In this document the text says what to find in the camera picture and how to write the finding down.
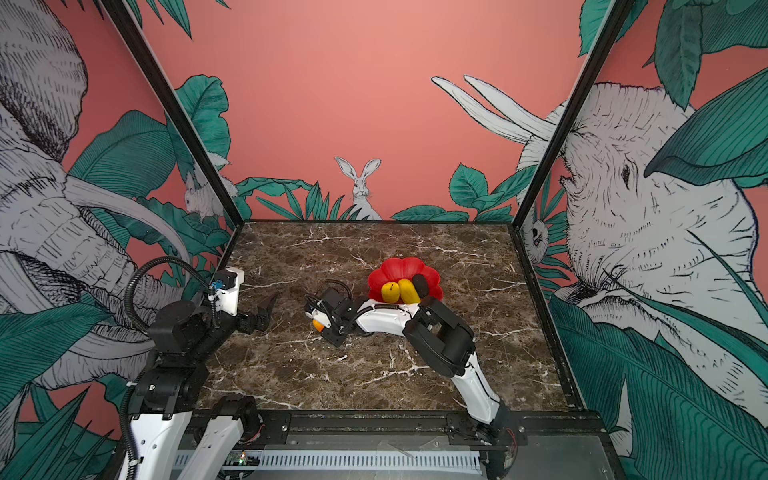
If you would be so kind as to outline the red flower-shaped fruit bowl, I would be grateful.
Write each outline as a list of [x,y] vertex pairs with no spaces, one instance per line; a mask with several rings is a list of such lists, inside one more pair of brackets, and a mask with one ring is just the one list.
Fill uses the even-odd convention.
[[381,266],[375,269],[368,277],[368,298],[382,301],[381,287],[388,282],[399,282],[401,279],[409,280],[416,274],[424,275],[430,285],[430,295],[438,300],[444,298],[441,287],[441,277],[437,270],[426,265],[416,257],[389,258]]

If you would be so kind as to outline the dark fake avocado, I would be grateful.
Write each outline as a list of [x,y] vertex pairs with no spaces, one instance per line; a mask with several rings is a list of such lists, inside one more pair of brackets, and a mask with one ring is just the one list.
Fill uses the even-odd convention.
[[412,277],[411,282],[417,295],[423,299],[430,295],[430,285],[427,278],[422,274],[416,274]]

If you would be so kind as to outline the yellow fake apple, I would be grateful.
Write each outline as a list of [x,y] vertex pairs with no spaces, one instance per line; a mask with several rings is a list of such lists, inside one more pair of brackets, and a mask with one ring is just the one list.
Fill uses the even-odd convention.
[[385,303],[397,304],[400,302],[400,286],[398,282],[388,282],[381,287],[381,297]]

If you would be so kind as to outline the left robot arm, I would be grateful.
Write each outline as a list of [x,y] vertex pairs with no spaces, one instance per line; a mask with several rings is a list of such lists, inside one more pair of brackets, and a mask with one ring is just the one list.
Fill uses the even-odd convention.
[[[207,320],[208,307],[174,302],[159,313],[149,330],[157,357],[132,383],[120,409],[125,457],[120,479],[168,479],[188,427],[199,418],[195,407],[209,370],[206,362],[235,332],[268,328],[278,297],[257,305],[255,313],[221,312]],[[237,447],[263,446],[285,439],[287,414],[269,414],[254,397],[228,394],[217,401],[197,426],[200,437],[179,474],[182,479],[221,479]]]

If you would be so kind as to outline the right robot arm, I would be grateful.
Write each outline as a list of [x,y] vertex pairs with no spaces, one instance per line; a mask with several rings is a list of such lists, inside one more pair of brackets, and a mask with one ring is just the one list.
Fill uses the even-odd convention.
[[473,330],[441,301],[428,296],[415,304],[385,303],[332,287],[305,299],[306,316],[327,342],[339,347],[350,335],[377,333],[404,338],[428,367],[451,380],[476,422],[479,441],[516,441],[511,410],[481,369]]

